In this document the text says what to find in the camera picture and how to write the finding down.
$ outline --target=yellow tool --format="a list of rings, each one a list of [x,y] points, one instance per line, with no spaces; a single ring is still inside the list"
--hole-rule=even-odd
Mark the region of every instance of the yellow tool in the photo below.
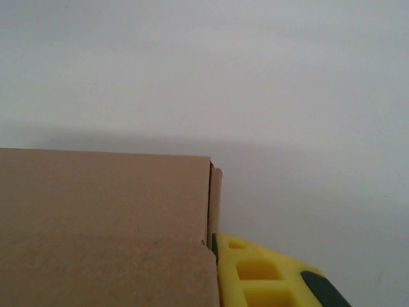
[[[213,251],[222,307],[351,307],[310,265],[223,233]]]

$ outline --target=yellow plastic object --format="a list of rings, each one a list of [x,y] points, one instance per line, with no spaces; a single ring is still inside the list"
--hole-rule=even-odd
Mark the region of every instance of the yellow plastic object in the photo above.
[[[216,234],[222,307],[321,307],[300,273],[310,265],[238,237]]]

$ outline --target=white wall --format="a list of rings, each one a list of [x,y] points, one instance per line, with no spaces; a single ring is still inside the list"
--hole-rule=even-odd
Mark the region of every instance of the white wall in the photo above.
[[[407,306],[409,4],[338,2],[2,0],[0,145],[211,155],[223,231]]]

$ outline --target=corrugated cardboard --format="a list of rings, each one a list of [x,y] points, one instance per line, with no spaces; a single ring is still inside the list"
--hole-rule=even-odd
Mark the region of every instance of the corrugated cardboard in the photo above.
[[[206,157],[0,149],[0,306],[218,306]]]

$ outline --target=brown cardboard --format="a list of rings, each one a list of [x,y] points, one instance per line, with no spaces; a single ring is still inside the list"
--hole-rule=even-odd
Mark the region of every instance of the brown cardboard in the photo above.
[[[0,149],[0,306],[218,306],[207,157]]]

